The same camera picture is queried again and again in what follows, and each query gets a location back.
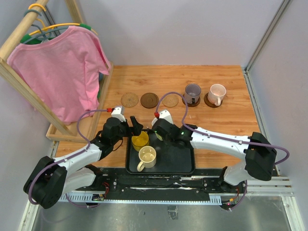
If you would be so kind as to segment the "yellow translucent cup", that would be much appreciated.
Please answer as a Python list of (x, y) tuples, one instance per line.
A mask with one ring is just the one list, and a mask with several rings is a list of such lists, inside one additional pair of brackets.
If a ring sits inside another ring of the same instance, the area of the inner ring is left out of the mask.
[(133, 148), (138, 152), (140, 151), (142, 147), (148, 146), (150, 140), (149, 140), (149, 136), (147, 132), (142, 131), (139, 136), (133, 136), (131, 138), (131, 142), (132, 142)]

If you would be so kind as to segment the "cream mug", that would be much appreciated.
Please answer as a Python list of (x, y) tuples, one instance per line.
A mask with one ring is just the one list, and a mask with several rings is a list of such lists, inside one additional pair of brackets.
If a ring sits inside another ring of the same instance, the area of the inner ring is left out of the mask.
[(145, 168), (152, 168), (156, 164), (156, 150), (152, 146), (144, 146), (139, 150), (138, 157), (140, 162), (137, 171), (141, 172)]

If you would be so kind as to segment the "large woven rattan coaster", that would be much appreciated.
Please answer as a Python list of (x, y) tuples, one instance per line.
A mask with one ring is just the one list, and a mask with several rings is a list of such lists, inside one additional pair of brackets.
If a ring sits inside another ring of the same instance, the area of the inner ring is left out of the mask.
[(139, 98), (133, 92), (127, 92), (121, 97), (121, 104), (124, 107), (131, 108), (138, 104)]

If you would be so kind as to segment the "purple mug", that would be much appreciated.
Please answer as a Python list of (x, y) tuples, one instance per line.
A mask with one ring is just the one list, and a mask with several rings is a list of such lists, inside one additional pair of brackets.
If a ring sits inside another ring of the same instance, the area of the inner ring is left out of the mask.
[(197, 84), (188, 84), (185, 87), (184, 98), (189, 104), (195, 104), (198, 102), (201, 94), (201, 88)]

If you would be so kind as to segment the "pink mug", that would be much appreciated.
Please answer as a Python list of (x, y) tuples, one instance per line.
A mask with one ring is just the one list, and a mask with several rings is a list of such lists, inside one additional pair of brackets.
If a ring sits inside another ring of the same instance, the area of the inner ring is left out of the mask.
[(207, 99), (215, 106), (220, 106), (226, 93), (226, 88), (223, 85), (214, 84), (210, 87)]

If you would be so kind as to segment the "pale green mug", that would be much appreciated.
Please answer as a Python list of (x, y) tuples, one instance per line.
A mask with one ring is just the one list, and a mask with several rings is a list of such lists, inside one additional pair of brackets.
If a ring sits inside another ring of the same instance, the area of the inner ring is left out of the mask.
[(155, 133), (155, 135), (160, 141), (163, 141), (163, 138), (158, 133)]

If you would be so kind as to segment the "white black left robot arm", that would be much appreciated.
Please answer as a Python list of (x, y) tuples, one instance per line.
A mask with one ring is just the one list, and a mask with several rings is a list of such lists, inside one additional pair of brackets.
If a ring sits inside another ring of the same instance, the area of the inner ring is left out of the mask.
[(132, 126), (128, 125), (127, 120), (110, 117), (103, 129), (85, 147), (60, 158), (42, 157), (23, 188), (30, 203), (48, 209), (63, 194), (75, 189), (83, 186), (94, 191), (100, 189), (103, 178), (89, 164), (107, 157), (114, 150), (114, 145), (124, 137), (140, 135), (143, 125), (134, 116), (130, 120)]

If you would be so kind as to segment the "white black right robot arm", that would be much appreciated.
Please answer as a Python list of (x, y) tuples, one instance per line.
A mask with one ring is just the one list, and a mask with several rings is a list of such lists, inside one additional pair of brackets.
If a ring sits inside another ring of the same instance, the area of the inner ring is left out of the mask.
[(162, 118), (152, 121), (152, 131), (168, 145), (212, 150), (239, 158), (239, 163), (224, 167), (221, 171), (217, 186), (223, 192), (230, 192), (245, 180), (270, 181), (272, 178), (277, 152), (261, 133), (232, 136), (195, 125), (186, 124), (179, 128)]

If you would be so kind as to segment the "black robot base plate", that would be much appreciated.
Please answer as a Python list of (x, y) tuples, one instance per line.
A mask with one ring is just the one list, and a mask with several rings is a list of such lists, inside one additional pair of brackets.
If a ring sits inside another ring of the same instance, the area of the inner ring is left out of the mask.
[(223, 182), (221, 168), (197, 168), (189, 175), (137, 175), (130, 174), (124, 168), (100, 168), (108, 178), (112, 198), (153, 198), (153, 199), (200, 199), (211, 194), (228, 197), (244, 192), (245, 183), (236, 186)]

